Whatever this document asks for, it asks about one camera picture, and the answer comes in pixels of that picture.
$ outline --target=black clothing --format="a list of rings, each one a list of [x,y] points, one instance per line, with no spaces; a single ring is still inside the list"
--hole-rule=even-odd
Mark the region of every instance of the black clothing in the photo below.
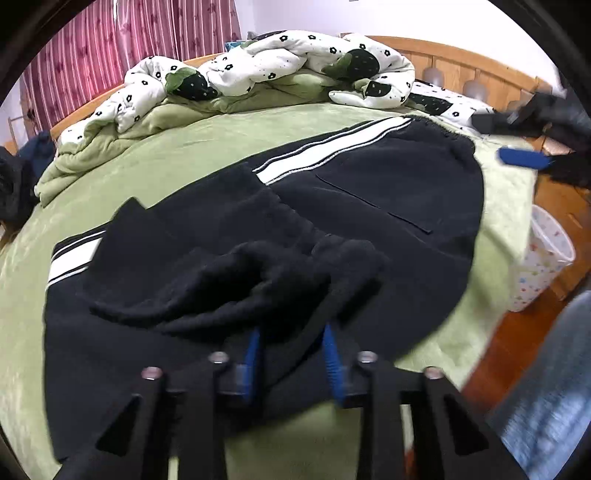
[[[483,202],[473,152],[429,121],[368,122],[247,158],[150,209],[129,200],[59,243],[45,311],[56,456],[87,441],[144,367],[174,372],[253,328],[265,344],[256,422],[330,398],[328,322],[362,349],[406,353],[466,288]]]

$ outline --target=black metal bracket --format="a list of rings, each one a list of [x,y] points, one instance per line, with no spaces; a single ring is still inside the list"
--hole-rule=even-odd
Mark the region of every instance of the black metal bracket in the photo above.
[[[367,351],[349,359],[343,367],[342,405],[363,409],[357,480],[407,478],[404,404],[412,411],[418,479],[527,480],[440,369],[409,372]],[[159,368],[145,369],[126,402],[111,414],[109,427],[71,457],[55,480],[165,480],[174,428],[179,480],[227,480],[219,422],[236,408],[244,365],[214,352],[181,374],[192,382],[180,412],[170,400],[166,375]]]

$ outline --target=blue object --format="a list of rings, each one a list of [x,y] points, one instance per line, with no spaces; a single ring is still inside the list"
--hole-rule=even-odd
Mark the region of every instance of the blue object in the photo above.
[[[252,400],[252,395],[254,393],[253,384],[255,379],[256,358],[260,340],[261,332],[256,329],[254,332],[252,332],[251,341],[248,344],[248,350],[246,351],[245,358],[246,372],[242,395],[244,395],[244,398],[247,402]]]
[[[55,154],[56,146],[48,131],[40,132],[17,152],[17,156],[31,163],[33,175],[35,175],[34,183],[39,181]]]
[[[551,163],[550,157],[547,157],[543,153],[529,150],[516,150],[507,147],[499,149],[499,158],[506,165],[532,168],[534,170],[543,170]]]
[[[227,41],[226,43],[224,43],[224,46],[226,47],[226,51],[230,51],[233,48],[239,47],[240,45],[242,45],[244,43],[244,40],[239,40],[239,41]]]
[[[322,350],[324,352],[326,374],[329,379],[330,389],[332,390],[334,399],[342,404],[345,400],[343,367],[336,348],[335,337],[328,325],[324,328],[324,335],[322,336]]]

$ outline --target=screw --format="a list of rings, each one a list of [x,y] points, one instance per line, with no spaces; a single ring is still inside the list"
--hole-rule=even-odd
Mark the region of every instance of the screw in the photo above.
[[[370,352],[369,350],[365,350],[357,354],[357,360],[361,364],[373,364],[378,360],[378,354]]]
[[[157,380],[162,377],[162,370],[158,367],[146,367],[142,370],[142,378],[145,380]]]
[[[441,370],[439,367],[427,367],[425,370],[423,370],[423,374],[429,380],[438,380],[444,377],[443,370]]]
[[[228,357],[226,352],[214,352],[207,358],[209,358],[211,363],[216,365],[225,364],[228,360],[230,360],[230,357]]]

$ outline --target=bed sheet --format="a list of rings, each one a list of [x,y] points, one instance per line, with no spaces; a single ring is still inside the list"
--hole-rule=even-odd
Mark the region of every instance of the bed sheet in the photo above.
[[[408,113],[417,114],[320,103],[204,119],[134,144],[47,207],[38,206],[15,242],[0,253],[0,423],[31,479],[50,479],[59,468],[46,426],[42,376],[44,289],[56,242],[106,222],[130,196],[150,206],[248,155]],[[396,362],[417,371],[441,366],[458,386],[478,363],[508,305],[511,268],[527,243],[535,180],[532,172],[504,166],[495,155],[501,144],[527,148],[526,142],[474,141],[485,179],[485,208],[468,287],[445,324]],[[359,419],[356,410],[325,403],[234,438],[226,444],[229,478],[353,479]]]

